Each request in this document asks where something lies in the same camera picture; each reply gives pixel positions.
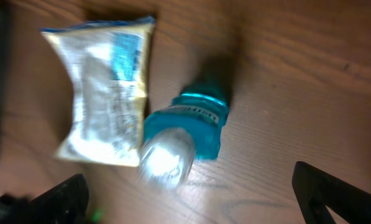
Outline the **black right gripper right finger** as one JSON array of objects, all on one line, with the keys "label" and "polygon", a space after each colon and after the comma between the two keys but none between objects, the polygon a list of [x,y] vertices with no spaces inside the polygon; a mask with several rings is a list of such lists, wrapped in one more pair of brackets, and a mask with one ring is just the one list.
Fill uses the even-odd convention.
[{"label": "black right gripper right finger", "polygon": [[306,224],[334,223],[330,210],[348,223],[371,223],[371,194],[303,161],[291,183]]}]

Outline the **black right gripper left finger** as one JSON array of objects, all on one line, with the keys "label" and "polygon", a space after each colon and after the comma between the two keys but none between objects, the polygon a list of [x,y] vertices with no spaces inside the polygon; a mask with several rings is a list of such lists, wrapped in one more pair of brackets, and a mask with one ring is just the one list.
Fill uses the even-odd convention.
[{"label": "black right gripper left finger", "polygon": [[32,200],[0,196],[0,224],[82,224],[88,202],[88,183],[75,174]]}]

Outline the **teal mouthwash bottle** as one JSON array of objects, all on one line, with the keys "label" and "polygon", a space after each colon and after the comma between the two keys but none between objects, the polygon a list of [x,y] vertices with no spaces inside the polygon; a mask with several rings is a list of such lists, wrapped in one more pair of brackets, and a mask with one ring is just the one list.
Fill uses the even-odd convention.
[{"label": "teal mouthwash bottle", "polygon": [[139,180],[155,189],[178,188],[195,160],[218,158],[228,115],[228,100],[217,83],[186,87],[170,106],[145,119]]}]

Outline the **white yellow snack bag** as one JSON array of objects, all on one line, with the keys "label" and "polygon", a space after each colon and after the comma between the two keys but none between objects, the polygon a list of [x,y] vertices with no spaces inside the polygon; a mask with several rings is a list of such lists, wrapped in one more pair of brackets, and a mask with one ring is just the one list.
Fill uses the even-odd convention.
[{"label": "white yellow snack bag", "polygon": [[139,165],[154,28],[155,19],[147,16],[42,29],[73,85],[72,126],[58,158]]}]

